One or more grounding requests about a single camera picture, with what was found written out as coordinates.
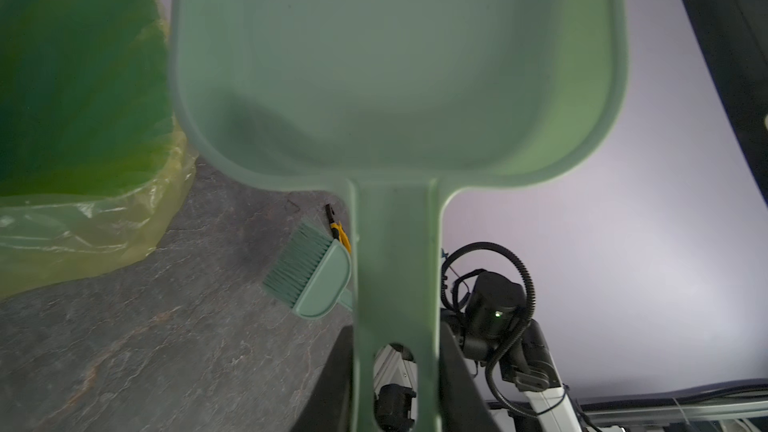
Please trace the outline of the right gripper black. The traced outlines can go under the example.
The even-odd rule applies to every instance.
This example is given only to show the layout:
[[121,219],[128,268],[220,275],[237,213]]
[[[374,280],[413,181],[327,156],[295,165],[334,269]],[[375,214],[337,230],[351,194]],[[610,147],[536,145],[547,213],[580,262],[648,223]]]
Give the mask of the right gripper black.
[[507,277],[484,269],[468,273],[475,282],[465,304],[452,304],[440,312],[464,357],[485,363],[511,333],[524,311],[524,287]]

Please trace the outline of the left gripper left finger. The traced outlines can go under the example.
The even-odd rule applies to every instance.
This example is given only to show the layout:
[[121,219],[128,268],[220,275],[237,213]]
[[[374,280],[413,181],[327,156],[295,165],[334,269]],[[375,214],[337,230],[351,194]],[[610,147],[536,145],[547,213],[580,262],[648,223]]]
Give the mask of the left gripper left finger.
[[353,326],[341,329],[310,397],[291,432],[351,430]]

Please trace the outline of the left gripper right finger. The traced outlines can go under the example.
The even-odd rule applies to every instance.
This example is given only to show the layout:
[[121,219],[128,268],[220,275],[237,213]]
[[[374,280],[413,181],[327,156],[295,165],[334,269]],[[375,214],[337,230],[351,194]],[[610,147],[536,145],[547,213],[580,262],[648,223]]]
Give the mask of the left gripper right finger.
[[450,327],[445,323],[440,324],[439,410],[443,431],[500,431],[469,374]]

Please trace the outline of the mint green hand brush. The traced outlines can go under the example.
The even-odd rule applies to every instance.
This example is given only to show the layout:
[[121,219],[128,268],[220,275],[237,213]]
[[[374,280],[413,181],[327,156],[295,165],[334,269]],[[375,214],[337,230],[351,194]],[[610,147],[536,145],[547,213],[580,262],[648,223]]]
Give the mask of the mint green hand brush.
[[340,305],[351,311],[351,256],[342,243],[309,222],[292,233],[262,287],[305,320],[326,316]]

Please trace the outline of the mint green dustpan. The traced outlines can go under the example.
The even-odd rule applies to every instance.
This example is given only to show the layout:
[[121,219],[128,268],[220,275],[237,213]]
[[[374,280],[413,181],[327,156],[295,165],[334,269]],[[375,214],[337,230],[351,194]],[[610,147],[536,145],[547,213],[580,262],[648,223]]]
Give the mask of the mint green dustpan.
[[626,86],[626,26],[623,0],[172,0],[170,62],[209,164],[348,207],[350,429],[375,429],[373,359],[399,343],[418,367],[416,429],[437,431],[442,211],[599,146]]

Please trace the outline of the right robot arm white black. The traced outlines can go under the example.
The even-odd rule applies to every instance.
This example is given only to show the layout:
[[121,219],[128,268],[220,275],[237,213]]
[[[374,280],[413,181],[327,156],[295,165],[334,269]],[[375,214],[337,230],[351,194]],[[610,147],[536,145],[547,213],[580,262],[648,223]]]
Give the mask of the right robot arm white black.
[[[515,283],[484,268],[447,273],[472,252],[492,252],[519,273]],[[536,291],[522,260],[493,242],[474,242],[441,253],[441,320],[447,324],[463,356],[484,378],[492,396],[509,416],[536,421],[543,431],[597,431],[599,428],[570,397],[540,325],[534,319]]]

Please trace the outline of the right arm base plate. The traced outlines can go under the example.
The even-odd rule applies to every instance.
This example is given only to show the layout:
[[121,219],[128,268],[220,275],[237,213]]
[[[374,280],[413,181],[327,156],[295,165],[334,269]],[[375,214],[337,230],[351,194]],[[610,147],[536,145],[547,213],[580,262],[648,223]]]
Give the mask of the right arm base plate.
[[374,415],[378,426],[387,432],[408,432],[415,420],[410,417],[412,401],[417,393],[411,388],[398,384],[383,386],[374,404]]

